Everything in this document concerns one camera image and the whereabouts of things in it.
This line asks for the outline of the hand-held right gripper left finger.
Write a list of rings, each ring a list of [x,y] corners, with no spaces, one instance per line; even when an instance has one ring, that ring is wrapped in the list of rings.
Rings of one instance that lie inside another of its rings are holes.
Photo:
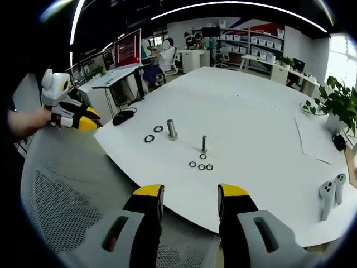
[[[65,267],[155,267],[163,197],[162,184],[135,190],[122,209],[87,229],[76,249],[60,253]]]

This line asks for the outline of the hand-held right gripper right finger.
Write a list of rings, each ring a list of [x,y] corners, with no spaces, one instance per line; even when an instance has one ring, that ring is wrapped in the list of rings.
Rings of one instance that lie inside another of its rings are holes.
[[[293,230],[259,210],[241,187],[218,185],[218,215],[225,267],[318,267],[321,262],[296,243]]]

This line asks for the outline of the person's left hand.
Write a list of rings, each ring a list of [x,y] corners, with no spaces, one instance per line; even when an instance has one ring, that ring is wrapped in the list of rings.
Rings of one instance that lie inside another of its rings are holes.
[[[46,106],[41,106],[33,116],[34,126],[37,129],[44,128],[52,123],[52,111]]]

